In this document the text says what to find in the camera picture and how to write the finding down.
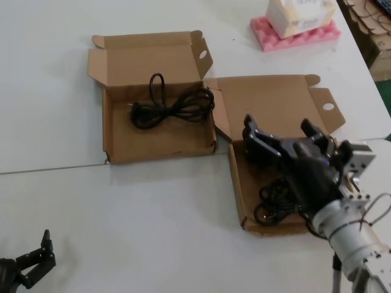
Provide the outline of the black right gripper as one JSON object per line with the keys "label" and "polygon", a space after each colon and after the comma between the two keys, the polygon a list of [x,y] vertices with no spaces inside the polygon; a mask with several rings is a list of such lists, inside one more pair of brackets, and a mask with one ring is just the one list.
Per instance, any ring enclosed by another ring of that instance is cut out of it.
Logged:
{"label": "black right gripper", "polygon": [[[286,179],[298,202],[306,211],[319,211],[329,203],[342,199],[338,186],[339,170],[321,153],[333,153],[336,142],[309,119],[303,119],[302,141],[293,142],[293,155],[283,162]],[[254,118],[247,114],[243,129],[247,160],[258,165],[274,165],[281,158],[281,139],[261,131]]]}

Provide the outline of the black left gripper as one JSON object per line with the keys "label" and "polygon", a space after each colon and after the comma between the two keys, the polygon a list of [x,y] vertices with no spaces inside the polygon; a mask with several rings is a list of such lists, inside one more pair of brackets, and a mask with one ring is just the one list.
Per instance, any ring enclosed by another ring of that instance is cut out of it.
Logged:
{"label": "black left gripper", "polygon": [[16,260],[1,258],[1,293],[14,293],[20,284],[30,289],[55,266],[53,242],[49,230],[45,230],[40,248],[19,256]]}

